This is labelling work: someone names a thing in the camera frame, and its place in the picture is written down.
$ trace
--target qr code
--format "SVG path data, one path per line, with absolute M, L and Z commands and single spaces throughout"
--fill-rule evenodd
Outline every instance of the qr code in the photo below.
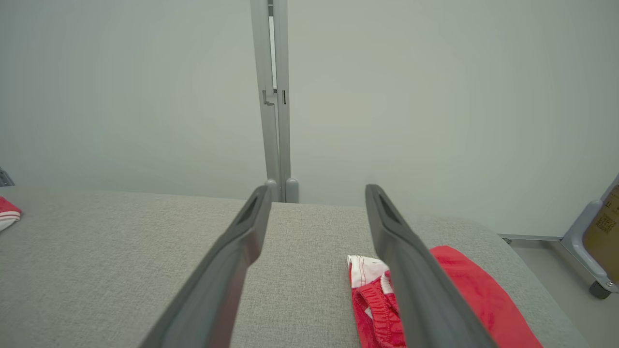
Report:
M 611 219 L 610 216 L 603 213 L 602 216 L 600 216 L 600 218 L 597 219 L 595 226 L 601 229 L 602 231 L 604 231 L 604 233 L 608 234 L 610 230 L 612 230 L 616 224 L 617 224 L 616 221 Z

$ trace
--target caster wheel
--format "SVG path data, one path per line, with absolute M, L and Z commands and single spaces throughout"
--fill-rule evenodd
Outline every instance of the caster wheel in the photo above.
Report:
M 589 293 L 600 300 L 607 298 L 610 295 L 610 291 L 606 290 L 603 286 L 598 282 L 594 282 L 589 287 Z

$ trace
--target metal bracket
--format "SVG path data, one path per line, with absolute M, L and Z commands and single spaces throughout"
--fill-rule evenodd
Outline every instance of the metal bracket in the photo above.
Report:
M 271 103 L 270 101 L 267 100 L 267 91 L 266 90 L 262 90 L 262 104 L 265 104 L 267 106 L 272 106 L 275 105 L 273 103 Z
M 582 211 L 578 219 L 574 221 L 572 227 L 569 228 L 568 233 L 566 233 L 565 237 L 561 240 L 561 245 L 563 245 L 569 253 L 591 273 L 602 287 L 610 292 L 619 292 L 619 288 L 608 278 L 608 274 L 604 271 L 604 268 L 591 257 L 582 243 L 584 233 L 587 231 L 587 228 L 589 228 L 591 222 L 593 222 L 593 219 L 595 219 L 595 216 L 600 211 L 603 204 L 604 202 L 601 200 L 591 201 Z

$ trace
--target metal frame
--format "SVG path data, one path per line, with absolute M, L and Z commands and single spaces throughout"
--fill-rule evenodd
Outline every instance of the metal frame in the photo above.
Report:
M 604 268 L 587 252 L 585 249 L 582 238 L 595 219 L 597 213 L 604 205 L 604 201 L 612 191 L 612 189 L 619 184 L 619 175 L 615 177 L 613 183 L 606 189 L 606 192 L 600 199 L 589 202 L 584 208 L 582 213 L 578 216 L 576 221 L 572 224 L 565 235 L 560 237 L 546 237 L 546 236 L 528 236 L 528 235 L 505 235 L 499 234 L 501 238 L 508 240 L 542 240 L 542 241 L 560 241 L 561 245 L 576 259 L 589 274 L 597 281 L 604 289 L 609 292 L 619 293 L 619 287 L 608 278 L 608 274 L 604 271 Z
M 277 121 L 283 202 L 298 202 L 298 183 L 290 178 L 290 87 L 288 84 L 288 1 L 273 0 L 275 63 L 277 68 Z
M 276 106 L 267 98 L 273 97 L 273 75 L 271 66 L 271 36 L 269 35 L 268 0 L 251 0 L 251 24 L 254 34 L 254 53 L 256 55 L 256 76 L 258 78 L 258 98 L 262 118 L 262 138 L 264 159 L 266 161 L 266 185 L 273 191 L 273 201 L 284 201 L 283 180 L 280 172 L 280 154 L 277 140 Z

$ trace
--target floor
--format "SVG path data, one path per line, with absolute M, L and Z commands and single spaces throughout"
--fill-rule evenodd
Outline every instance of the floor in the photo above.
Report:
M 598 300 L 589 294 L 593 277 L 557 242 L 513 240 L 522 258 L 555 298 L 591 348 L 616 347 L 619 294 Z

